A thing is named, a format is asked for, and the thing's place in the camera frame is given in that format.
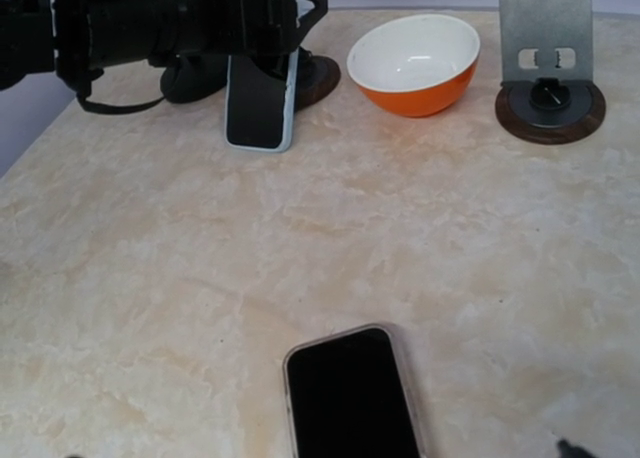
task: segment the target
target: metal stand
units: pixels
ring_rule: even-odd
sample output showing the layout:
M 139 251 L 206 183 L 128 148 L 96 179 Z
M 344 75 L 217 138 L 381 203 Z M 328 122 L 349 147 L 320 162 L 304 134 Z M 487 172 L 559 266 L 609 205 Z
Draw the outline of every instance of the metal stand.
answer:
M 593 83 L 592 0 L 500 0 L 500 25 L 502 126 L 547 145 L 595 132 L 606 101 Z

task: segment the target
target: marble countertop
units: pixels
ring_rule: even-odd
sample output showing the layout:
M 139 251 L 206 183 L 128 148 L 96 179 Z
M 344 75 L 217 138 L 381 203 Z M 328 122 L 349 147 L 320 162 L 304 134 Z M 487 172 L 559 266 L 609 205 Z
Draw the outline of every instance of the marble countertop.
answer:
M 408 13 L 306 45 L 344 70 Z M 483 41 L 461 102 L 403 119 L 345 76 L 282 155 L 224 144 L 222 93 L 71 105 L 0 181 L 0 456 L 290 456 L 283 357 L 373 321 L 402 329 L 430 458 L 640 456 L 640 27 L 597 20 L 607 120 L 547 148 L 497 124 L 497 14 L 452 14 Z

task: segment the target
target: phone stand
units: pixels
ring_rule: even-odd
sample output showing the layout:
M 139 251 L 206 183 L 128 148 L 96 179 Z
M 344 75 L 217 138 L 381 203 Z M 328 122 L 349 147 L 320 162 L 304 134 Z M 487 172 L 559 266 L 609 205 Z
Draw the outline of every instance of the phone stand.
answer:
M 523 140 L 561 145 L 602 125 L 593 83 L 592 0 L 500 0 L 500 124 Z
M 302 48 L 288 56 L 232 57 L 227 85 L 226 138 L 235 147 L 283 152 L 294 114 L 331 93 L 340 68 Z
M 339 84 L 341 78 L 340 67 L 331 58 L 325 56 L 314 56 L 311 52 L 300 48 L 297 53 L 297 63 L 293 68 L 287 64 L 287 60 L 282 57 L 260 57 L 254 58 L 254 67 L 258 72 L 262 72 L 276 80 L 265 81 L 262 84 L 259 100 L 264 106 L 253 106 L 247 103 L 242 109 L 234 108 L 232 112 L 230 108 L 226 110 L 226 122 L 229 128 L 233 128 L 234 123 L 247 120 L 255 120 L 263 122 L 265 120 L 274 122 L 283 121 L 285 124 L 293 122 L 294 112 L 301 111 L 311 105 L 318 103 L 326 98 Z M 235 74 L 231 80 L 228 73 L 229 57 L 226 55 L 191 55 L 181 56 L 175 63 L 168 67 L 162 74 L 160 80 L 160 89 L 164 98 L 176 104 L 192 103 L 202 100 L 220 90 L 225 86 L 227 93 L 234 93 L 234 90 L 251 87 L 252 80 L 255 75 Z M 274 100 L 275 102 L 285 103 L 284 94 L 287 93 L 283 82 L 287 82 L 289 73 L 294 69 L 295 78 L 295 97 L 294 106 L 288 103 L 284 108 L 274 109 L 273 114 L 265 115 L 265 111 L 271 109 L 269 103 L 264 100 Z M 272 83 L 271 89 L 264 89 Z M 261 148 L 259 145 L 265 141 L 263 136 L 266 130 L 273 128 L 269 126 L 257 126 L 255 139 L 245 137 L 254 143 L 255 148 Z

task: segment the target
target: bowl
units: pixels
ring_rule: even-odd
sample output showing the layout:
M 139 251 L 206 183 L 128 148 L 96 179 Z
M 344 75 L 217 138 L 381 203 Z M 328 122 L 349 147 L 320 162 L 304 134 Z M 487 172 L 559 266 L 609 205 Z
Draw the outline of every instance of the bowl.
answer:
M 458 101 L 480 55 L 480 37 L 449 15 L 414 15 L 364 35 L 347 59 L 351 79 L 379 107 L 425 117 Z

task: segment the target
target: phone case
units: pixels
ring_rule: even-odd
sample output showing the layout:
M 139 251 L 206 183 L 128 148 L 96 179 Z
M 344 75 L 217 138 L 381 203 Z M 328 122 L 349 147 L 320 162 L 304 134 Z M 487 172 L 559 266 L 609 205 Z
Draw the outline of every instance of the phone case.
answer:
M 300 54 L 300 49 L 297 49 L 293 53 L 289 55 L 289 68 L 287 72 L 287 84 L 285 91 L 285 102 L 283 113 L 283 125 L 282 125 L 282 140 L 280 141 L 280 145 L 277 148 L 259 148 L 259 147 L 251 147 L 251 146 L 241 146 L 233 144 L 229 141 L 228 138 L 228 120 L 229 120 L 229 93 L 231 93 L 231 86 L 227 87 L 227 95 L 226 95 L 226 112 L 225 112 L 225 137 L 227 138 L 227 144 L 232 148 L 240 149 L 240 150 L 249 150 L 249 151 L 261 151 L 264 153 L 283 153 L 287 151 L 291 147 L 291 142 L 293 140 L 293 120 L 294 120 L 294 112 L 295 112 L 295 100 L 296 100 L 296 82 L 298 79 L 298 55 Z M 229 58 L 229 71 L 228 71 L 228 82 L 231 81 L 231 66 L 232 66 L 233 57 Z
M 402 383 L 404 399 L 407 403 L 407 408 L 409 410 L 411 426 L 413 428 L 413 433 L 416 438 L 418 451 L 422 458 L 427 457 L 425 434 L 422 432 L 422 429 L 420 426 L 420 423 L 422 422 L 422 420 L 420 419 L 421 418 L 420 413 L 416 407 L 416 404 L 420 403 L 420 400 L 417 399 L 418 397 L 417 389 L 413 385 L 413 380 L 411 379 L 412 375 L 409 373 L 410 366 L 409 366 L 407 353 L 405 353 L 404 349 L 399 346 L 400 332 L 395 325 L 386 324 L 386 323 L 371 323 L 368 325 L 363 325 L 357 328 L 336 333 L 330 336 L 319 338 L 317 340 L 313 340 L 307 343 L 303 343 L 302 345 L 296 346 L 291 351 L 289 351 L 289 353 L 287 353 L 287 356 L 285 357 L 282 365 L 282 373 L 284 376 L 284 389 L 285 389 L 285 399 L 286 399 L 286 405 L 287 405 L 287 422 L 289 425 L 289 438 L 290 438 L 290 445 L 291 445 L 292 454 L 294 458 L 299 458 L 299 456 L 298 456 L 298 447 L 297 447 L 297 441 L 296 441 L 295 425 L 293 421 L 292 406 L 291 406 L 290 394 L 289 394 L 289 377 L 287 376 L 287 364 L 290 358 L 297 351 L 303 350 L 305 348 L 310 348 L 310 347 L 319 345 L 321 343 L 330 342 L 338 338 L 343 338 L 345 336 L 349 336 L 349 335 L 356 334 L 361 331 L 370 330 L 370 329 L 381 330 L 385 332 L 389 337 L 389 341 L 391 342 L 391 349 L 396 361 L 396 367 L 398 369 L 398 374 L 400 375 L 400 382 Z

